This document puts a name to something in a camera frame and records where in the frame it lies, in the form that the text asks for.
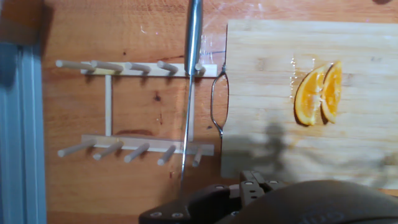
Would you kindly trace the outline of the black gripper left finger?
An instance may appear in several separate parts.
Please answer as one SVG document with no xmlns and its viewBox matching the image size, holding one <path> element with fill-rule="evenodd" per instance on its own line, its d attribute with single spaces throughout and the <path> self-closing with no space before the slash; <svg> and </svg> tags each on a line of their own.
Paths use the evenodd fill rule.
<svg viewBox="0 0 398 224">
<path fill-rule="evenodd" d="M 229 223 L 240 209 L 239 185 L 210 185 L 139 215 L 139 224 Z"/>
</svg>

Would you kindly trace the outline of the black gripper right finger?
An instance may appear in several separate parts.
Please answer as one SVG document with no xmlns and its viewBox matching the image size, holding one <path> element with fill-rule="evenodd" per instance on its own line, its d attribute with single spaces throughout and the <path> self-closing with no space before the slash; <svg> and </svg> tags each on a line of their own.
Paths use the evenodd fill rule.
<svg viewBox="0 0 398 224">
<path fill-rule="evenodd" d="M 239 195 L 242 205 L 248 205 L 268 192 L 285 187 L 285 183 L 275 179 L 265 179 L 257 171 L 242 171 L 239 173 Z"/>
</svg>

